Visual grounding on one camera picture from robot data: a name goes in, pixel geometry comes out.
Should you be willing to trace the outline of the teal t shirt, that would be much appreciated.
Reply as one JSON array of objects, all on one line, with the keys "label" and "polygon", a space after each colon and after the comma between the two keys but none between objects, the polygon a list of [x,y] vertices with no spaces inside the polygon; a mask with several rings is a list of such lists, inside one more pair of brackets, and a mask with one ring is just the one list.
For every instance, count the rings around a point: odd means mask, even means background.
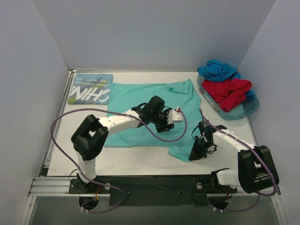
[{"label": "teal t shirt", "polygon": [[165,101],[165,106],[172,109],[180,107],[187,121],[176,123],[169,132],[159,134],[162,140],[154,137],[146,127],[133,128],[108,137],[105,146],[111,148],[124,147],[168,147],[169,155],[189,162],[194,144],[191,133],[202,120],[198,109],[201,98],[196,93],[190,79],[184,82],[158,84],[120,84],[112,83],[108,101],[108,110],[123,113],[141,103],[147,103],[153,96]]}]

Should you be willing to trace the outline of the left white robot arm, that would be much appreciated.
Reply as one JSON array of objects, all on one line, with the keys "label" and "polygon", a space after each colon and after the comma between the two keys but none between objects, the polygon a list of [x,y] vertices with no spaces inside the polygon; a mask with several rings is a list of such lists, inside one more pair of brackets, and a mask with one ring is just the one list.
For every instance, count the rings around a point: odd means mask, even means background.
[{"label": "left white robot arm", "polygon": [[100,154],[106,139],[130,128],[139,128],[153,123],[156,131],[162,133],[174,128],[174,122],[182,117],[176,110],[165,108],[165,102],[154,96],[148,103],[132,107],[121,115],[97,118],[87,116],[71,137],[78,156],[80,188],[92,193],[97,186],[96,157]]}]

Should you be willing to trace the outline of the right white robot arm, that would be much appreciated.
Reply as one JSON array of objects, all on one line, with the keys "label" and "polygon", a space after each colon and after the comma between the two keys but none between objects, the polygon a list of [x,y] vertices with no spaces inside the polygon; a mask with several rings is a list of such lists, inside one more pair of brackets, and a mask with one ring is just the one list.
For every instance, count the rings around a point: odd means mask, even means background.
[{"label": "right white robot arm", "polygon": [[246,193],[260,193],[267,188],[277,190],[279,176],[267,146],[249,144],[223,125],[214,126],[207,120],[198,123],[195,129],[200,136],[194,136],[189,161],[206,158],[208,154],[222,148],[237,160],[237,168],[223,168],[211,172],[209,186],[220,192],[226,186],[240,187]]}]

